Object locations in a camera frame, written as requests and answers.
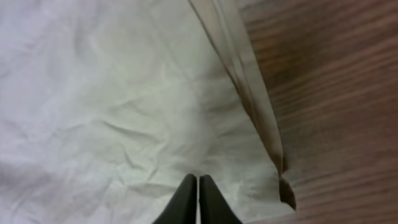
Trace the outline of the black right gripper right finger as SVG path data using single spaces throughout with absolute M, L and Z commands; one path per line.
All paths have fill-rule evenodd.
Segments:
M 210 175 L 200 176 L 199 204 L 201 224 L 242 224 Z

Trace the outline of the beige shorts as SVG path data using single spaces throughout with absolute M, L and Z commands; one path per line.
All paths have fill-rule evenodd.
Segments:
M 288 215 L 235 1 L 1 2 L 1 222 L 152 223 L 189 173 Z

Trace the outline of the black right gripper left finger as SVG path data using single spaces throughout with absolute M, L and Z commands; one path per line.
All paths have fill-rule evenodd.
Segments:
M 153 224 L 196 224 L 197 178 L 187 174 Z

